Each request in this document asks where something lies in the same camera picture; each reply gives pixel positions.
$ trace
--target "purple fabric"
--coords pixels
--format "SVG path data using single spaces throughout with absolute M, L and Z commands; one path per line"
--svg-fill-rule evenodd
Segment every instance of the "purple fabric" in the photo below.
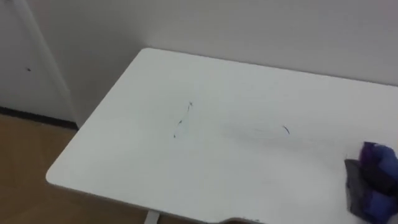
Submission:
M 386 174 L 398 180 L 398 159 L 394 150 L 380 144 L 365 142 L 359 161 L 362 167 L 378 166 Z M 398 212 L 397 201 L 372 190 L 364 198 L 364 212 L 372 219 L 373 224 L 385 224 Z

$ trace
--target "black object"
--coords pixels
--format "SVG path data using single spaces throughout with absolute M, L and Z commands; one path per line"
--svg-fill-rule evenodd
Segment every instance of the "black object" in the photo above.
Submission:
M 367 222 L 371 218 L 364 212 L 364 203 L 371 193 L 369 185 L 362 179 L 361 164 L 355 159 L 344 160 L 347 171 L 347 204 L 348 210 Z

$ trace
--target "white table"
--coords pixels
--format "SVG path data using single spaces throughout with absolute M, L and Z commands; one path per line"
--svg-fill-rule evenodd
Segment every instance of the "white table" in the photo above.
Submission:
M 396 87 L 144 49 L 47 180 L 207 223 L 357 224 L 343 160 L 397 136 Z

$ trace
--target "table leg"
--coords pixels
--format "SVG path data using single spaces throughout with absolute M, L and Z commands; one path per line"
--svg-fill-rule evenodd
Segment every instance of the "table leg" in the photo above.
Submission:
M 157 224 L 157 220 L 159 219 L 159 212 L 149 210 L 147 213 L 147 218 L 145 219 L 144 224 Z

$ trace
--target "ink mark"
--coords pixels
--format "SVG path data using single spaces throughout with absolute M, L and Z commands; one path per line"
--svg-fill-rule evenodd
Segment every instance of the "ink mark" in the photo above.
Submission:
M 286 129 L 287 133 L 290 134 L 290 131 L 285 126 L 282 126 L 282 127 L 284 127 L 284 129 Z
M 177 127 L 175 128 L 174 135 L 173 135 L 174 138 L 176 137 L 175 133 L 177 132 L 178 127 L 180 126 L 180 124 L 182 124 L 182 121 L 188 116 L 189 110 L 191 109 L 191 107 L 193 107 L 193 103 L 190 101 L 189 105 L 188 105 L 187 112 L 185 113 L 184 117 L 178 122 Z

